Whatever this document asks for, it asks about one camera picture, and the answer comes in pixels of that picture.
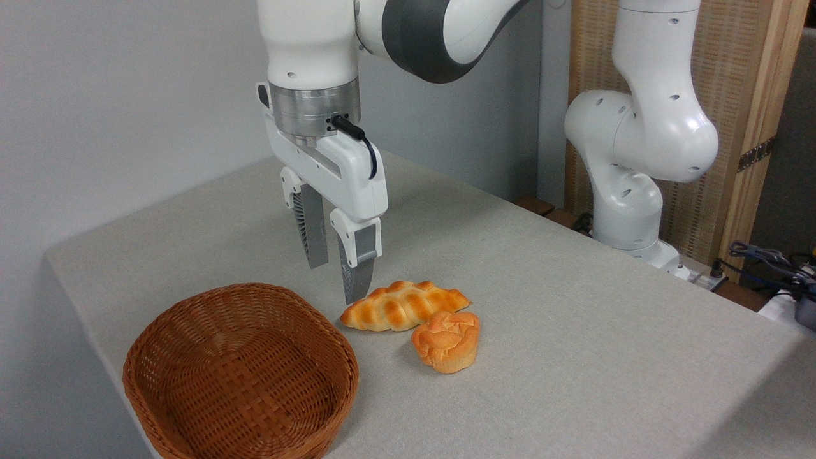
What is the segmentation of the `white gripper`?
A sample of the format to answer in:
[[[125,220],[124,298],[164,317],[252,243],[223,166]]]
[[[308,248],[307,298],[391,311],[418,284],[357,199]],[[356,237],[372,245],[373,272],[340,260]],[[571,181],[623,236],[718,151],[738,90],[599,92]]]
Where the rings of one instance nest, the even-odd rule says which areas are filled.
[[[358,82],[318,90],[260,82],[257,91],[272,151],[289,167],[280,172],[285,204],[310,268],[328,262],[323,197],[337,207],[330,224],[338,235],[345,302],[353,304],[369,293],[383,253],[379,217],[388,208],[381,154],[333,122],[341,117],[358,125]]]

